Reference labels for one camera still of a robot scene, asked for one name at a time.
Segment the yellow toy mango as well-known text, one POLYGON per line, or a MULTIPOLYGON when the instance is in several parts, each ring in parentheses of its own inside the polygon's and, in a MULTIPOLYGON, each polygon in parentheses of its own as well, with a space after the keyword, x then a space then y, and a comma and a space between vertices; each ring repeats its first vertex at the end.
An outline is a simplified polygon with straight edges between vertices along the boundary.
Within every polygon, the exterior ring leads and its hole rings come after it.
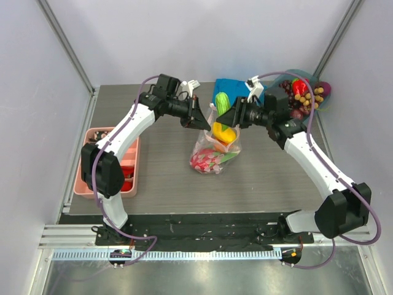
POLYGON ((236 132, 232 128, 218 122, 213 123, 212 134, 217 140, 225 144, 230 144, 236 140, 236 132))

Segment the pink toy dragon fruit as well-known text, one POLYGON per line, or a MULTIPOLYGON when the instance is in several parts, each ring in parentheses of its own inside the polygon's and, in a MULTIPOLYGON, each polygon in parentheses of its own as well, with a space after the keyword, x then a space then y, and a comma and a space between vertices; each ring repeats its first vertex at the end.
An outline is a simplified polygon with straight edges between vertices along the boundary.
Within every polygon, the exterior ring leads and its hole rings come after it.
POLYGON ((222 154, 211 148, 196 152, 190 159, 190 166, 202 174, 220 172, 220 156, 222 154))

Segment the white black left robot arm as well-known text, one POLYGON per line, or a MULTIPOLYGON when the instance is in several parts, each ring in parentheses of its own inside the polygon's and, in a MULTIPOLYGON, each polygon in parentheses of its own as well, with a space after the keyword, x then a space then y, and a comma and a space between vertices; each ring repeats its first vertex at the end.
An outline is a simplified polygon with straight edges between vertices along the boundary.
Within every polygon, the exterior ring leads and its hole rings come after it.
POLYGON ((121 196, 125 176, 120 167, 129 147, 164 115, 180 118, 185 128, 207 127, 194 95, 200 86, 198 81, 180 81, 165 74, 153 79, 156 83, 151 90, 139 88, 126 116, 105 138, 95 144, 87 143, 81 150, 82 181, 93 191, 104 228, 117 245, 126 244, 132 237, 121 196))

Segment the green toy cucumber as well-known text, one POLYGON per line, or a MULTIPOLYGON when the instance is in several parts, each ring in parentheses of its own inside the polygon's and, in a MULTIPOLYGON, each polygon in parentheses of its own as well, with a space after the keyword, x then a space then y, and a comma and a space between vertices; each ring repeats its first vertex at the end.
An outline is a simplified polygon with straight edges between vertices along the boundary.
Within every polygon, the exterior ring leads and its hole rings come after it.
POLYGON ((225 114, 232 106, 230 103, 230 99, 225 92, 219 92, 216 95, 215 104, 218 116, 225 114))

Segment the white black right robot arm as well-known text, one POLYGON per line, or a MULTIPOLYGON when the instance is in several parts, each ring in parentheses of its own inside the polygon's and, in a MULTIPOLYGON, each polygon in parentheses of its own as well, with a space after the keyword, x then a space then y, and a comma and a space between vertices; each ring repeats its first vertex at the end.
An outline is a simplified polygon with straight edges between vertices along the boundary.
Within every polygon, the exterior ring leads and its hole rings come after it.
POLYGON ((265 127, 269 137, 293 157, 317 187, 323 202, 316 211, 298 210, 286 216, 277 228, 280 240, 294 241, 300 232, 319 232, 327 238, 344 234, 368 223, 371 189, 355 183, 323 153, 307 127, 290 117, 287 98, 280 88, 271 89, 263 105, 239 96, 222 115, 212 107, 211 131, 203 131, 206 144, 197 143, 190 166, 200 173, 220 173, 222 165, 239 154, 235 146, 240 131, 251 125, 265 127))

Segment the clear pink-dotted zip bag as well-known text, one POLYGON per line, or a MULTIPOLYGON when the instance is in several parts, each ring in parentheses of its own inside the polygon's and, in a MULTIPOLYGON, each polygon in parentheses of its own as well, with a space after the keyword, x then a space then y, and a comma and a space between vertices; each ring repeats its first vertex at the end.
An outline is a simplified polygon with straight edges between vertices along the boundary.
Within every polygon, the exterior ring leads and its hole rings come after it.
POLYGON ((233 139, 233 141, 226 143, 214 136, 214 131, 218 130, 218 124, 216 122, 217 110, 213 103, 209 104, 207 118, 211 131, 199 132, 189 164, 201 174, 219 174, 241 152, 240 129, 238 127, 227 128, 224 131, 224 137, 233 139))

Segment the dark purple toy onion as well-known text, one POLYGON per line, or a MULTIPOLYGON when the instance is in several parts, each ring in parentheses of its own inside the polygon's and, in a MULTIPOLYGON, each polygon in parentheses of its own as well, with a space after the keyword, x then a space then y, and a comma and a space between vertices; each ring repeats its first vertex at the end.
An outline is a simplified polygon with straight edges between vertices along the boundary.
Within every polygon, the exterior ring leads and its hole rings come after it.
POLYGON ((303 120, 303 112, 299 109, 291 110, 290 116, 293 119, 303 120))

